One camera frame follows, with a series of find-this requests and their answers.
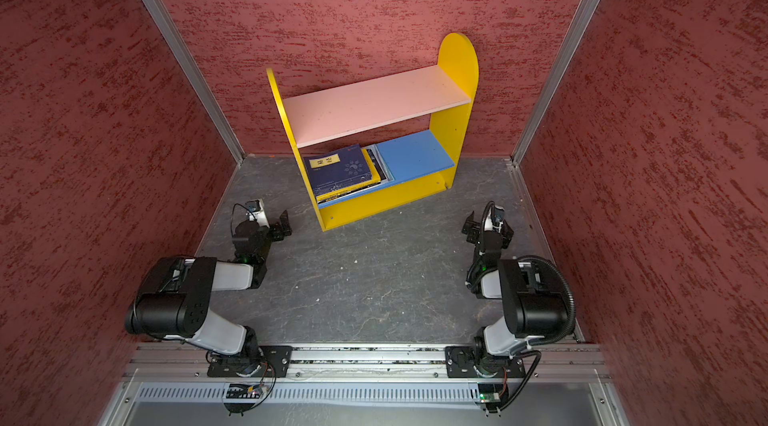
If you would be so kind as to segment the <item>yellow pink blue bookshelf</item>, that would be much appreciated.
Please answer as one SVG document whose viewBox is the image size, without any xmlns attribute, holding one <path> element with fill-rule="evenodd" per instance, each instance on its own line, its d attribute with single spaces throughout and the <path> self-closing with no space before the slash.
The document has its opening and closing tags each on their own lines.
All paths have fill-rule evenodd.
<svg viewBox="0 0 768 426">
<path fill-rule="evenodd" d="M 322 230 L 329 231 L 449 190 L 455 180 L 479 84 L 470 39 L 450 33 L 436 64 L 376 79 L 285 98 L 266 71 L 301 177 L 309 182 L 302 150 L 385 126 L 426 117 L 423 131 L 378 144 L 394 174 L 390 186 L 321 207 L 309 195 Z"/>
</svg>

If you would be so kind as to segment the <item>yellow book with cartoon figure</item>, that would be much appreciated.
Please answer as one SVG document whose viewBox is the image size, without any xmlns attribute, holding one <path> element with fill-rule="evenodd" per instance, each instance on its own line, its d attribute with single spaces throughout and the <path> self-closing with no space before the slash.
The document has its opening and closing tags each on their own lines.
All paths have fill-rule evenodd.
<svg viewBox="0 0 768 426">
<path fill-rule="evenodd" d="M 312 193 L 319 204 L 387 183 L 390 175 L 375 146 L 342 148 L 305 159 Z"/>
</svg>

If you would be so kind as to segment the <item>dark blue book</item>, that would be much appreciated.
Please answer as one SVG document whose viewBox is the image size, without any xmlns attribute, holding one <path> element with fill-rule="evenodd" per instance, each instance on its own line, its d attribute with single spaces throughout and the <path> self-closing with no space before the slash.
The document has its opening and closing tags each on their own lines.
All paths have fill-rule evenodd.
<svg viewBox="0 0 768 426">
<path fill-rule="evenodd" d="M 359 145 L 304 157 L 309 183 L 316 197 L 328 195 L 373 179 L 366 155 Z"/>
</svg>

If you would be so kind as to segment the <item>white book with galaxy picture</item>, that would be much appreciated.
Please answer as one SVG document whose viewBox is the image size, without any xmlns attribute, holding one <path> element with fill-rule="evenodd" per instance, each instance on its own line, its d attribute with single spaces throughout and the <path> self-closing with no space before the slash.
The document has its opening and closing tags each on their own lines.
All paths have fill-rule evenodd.
<svg viewBox="0 0 768 426">
<path fill-rule="evenodd" d="M 374 190 L 383 189 L 385 186 L 390 186 L 394 181 L 394 174 L 386 165 L 386 162 L 384 161 L 378 147 L 375 144 L 372 144 L 364 146 L 363 150 L 371 159 L 371 162 L 379 175 L 379 181 L 375 184 L 366 185 L 354 191 L 333 194 L 328 199 L 319 200 L 318 204 L 321 207 L 341 202 L 344 199 L 362 196 L 363 194 L 373 192 Z"/>
</svg>

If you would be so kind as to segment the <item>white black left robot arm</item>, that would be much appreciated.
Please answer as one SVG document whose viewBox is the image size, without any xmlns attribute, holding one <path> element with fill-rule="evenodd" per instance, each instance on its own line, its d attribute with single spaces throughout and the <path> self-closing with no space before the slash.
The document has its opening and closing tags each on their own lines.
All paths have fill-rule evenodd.
<svg viewBox="0 0 768 426">
<path fill-rule="evenodd" d="M 221 291 L 260 288 L 267 272 L 271 245 L 292 234 L 289 214 L 268 221 L 259 200 L 236 204 L 246 219 L 230 227 L 235 258 L 169 256 L 159 259 L 142 280 L 129 307 L 124 327 L 131 335 L 158 341 L 179 341 L 206 352 L 210 377 L 285 375 L 272 357 L 288 346 L 259 344 L 253 328 L 233 323 L 210 307 L 211 296 Z"/>
</svg>

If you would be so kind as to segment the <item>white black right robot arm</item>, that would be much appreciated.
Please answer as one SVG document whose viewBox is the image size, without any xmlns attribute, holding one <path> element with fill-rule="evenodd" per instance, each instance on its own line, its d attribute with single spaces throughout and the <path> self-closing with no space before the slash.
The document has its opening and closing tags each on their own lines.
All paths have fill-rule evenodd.
<svg viewBox="0 0 768 426">
<path fill-rule="evenodd" d="M 521 375 L 525 353 L 574 331 L 574 295 L 551 261 L 537 255 L 502 256 L 513 231 L 494 205 L 480 221 L 469 215 L 461 232 L 474 246 L 465 285 L 479 299 L 499 300 L 502 316 L 480 328 L 471 345 L 445 348 L 448 376 Z"/>
</svg>

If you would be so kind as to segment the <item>right circuit board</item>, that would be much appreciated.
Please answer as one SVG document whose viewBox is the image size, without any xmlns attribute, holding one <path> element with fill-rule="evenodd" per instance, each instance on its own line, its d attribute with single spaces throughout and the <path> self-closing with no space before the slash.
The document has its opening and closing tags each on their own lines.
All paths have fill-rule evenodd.
<svg viewBox="0 0 768 426">
<path fill-rule="evenodd" d="M 478 383 L 477 389 L 477 401 L 481 404 L 499 403 L 505 391 L 503 385 L 493 383 Z"/>
</svg>

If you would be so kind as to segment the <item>circuit board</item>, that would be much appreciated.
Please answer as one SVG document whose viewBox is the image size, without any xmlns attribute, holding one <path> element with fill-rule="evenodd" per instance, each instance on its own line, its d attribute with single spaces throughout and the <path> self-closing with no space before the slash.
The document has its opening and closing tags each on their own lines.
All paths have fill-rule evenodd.
<svg viewBox="0 0 768 426">
<path fill-rule="evenodd" d="M 226 401 L 255 402 L 260 400 L 267 389 L 256 384 L 229 384 L 225 393 Z"/>
<path fill-rule="evenodd" d="M 503 385 L 493 383 L 478 383 L 477 389 L 477 401 L 481 404 L 499 403 L 505 391 Z"/>
</svg>

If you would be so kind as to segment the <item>left circuit board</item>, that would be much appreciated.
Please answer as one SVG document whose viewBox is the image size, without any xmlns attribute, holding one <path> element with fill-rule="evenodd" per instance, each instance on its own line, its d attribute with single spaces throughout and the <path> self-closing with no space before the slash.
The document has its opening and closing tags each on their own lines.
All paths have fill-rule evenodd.
<svg viewBox="0 0 768 426">
<path fill-rule="evenodd" d="M 267 389 L 256 384 L 229 384 L 225 393 L 226 401 L 255 402 L 260 400 Z"/>
</svg>

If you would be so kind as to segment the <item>right corner aluminium profile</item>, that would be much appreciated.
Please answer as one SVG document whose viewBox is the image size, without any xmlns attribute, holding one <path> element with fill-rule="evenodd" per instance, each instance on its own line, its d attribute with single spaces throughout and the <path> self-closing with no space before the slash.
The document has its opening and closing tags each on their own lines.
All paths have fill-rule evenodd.
<svg viewBox="0 0 768 426">
<path fill-rule="evenodd" d="M 557 55 L 543 83 L 539 96 L 533 106 L 522 135 L 511 156 L 516 168 L 522 166 L 524 157 L 531 146 L 535 134 L 543 121 L 550 103 L 578 50 L 584 34 L 601 0 L 580 0 L 571 19 L 566 34 L 558 48 Z"/>
</svg>

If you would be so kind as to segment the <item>corner aluminium profile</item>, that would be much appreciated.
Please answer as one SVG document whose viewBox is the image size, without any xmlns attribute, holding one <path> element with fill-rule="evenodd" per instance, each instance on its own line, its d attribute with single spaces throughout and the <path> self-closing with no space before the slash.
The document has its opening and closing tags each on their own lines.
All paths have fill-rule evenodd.
<svg viewBox="0 0 768 426">
<path fill-rule="evenodd" d="M 580 0 L 571 19 L 566 34 L 558 48 L 557 55 L 543 83 L 539 96 L 533 106 L 522 135 L 511 156 L 516 168 L 522 166 L 524 157 L 531 146 L 535 134 L 543 121 L 550 103 L 578 50 L 584 34 L 601 0 Z"/>
<path fill-rule="evenodd" d="M 163 0 L 141 0 L 237 165 L 247 154 Z"/>
</svg>

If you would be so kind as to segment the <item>left corner aluminium profile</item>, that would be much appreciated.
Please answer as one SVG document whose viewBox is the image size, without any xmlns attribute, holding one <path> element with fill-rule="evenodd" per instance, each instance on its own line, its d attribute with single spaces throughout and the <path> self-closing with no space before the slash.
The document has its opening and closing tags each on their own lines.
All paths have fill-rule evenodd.
<svg viewBox="0 0 768 426">
<path fill-rule="evenodd" d="M 141 0 L 237 165 L 247 154 L 163 0 Z"/>
</svg>

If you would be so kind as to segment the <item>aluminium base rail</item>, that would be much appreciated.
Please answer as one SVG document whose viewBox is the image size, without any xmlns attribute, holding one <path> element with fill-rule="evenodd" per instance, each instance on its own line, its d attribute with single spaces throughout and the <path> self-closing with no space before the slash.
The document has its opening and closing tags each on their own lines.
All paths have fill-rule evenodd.
<svg viewBox="0 0 768 426">
<path fill-rule="evenodd" d="M 472 358 L 469 346 L 443 344 L 296 343 L 264 346 L 278 377 L 293 382 L 430 381 L 491 379 Z M 552 383 L 612 381 L 601 347 L 559 343 L 544 346 L 532 378 Z M 188 345 L 141 343 L 121 380 L 182 382 L 238 380 L 235 368 Z"/>
</svg>

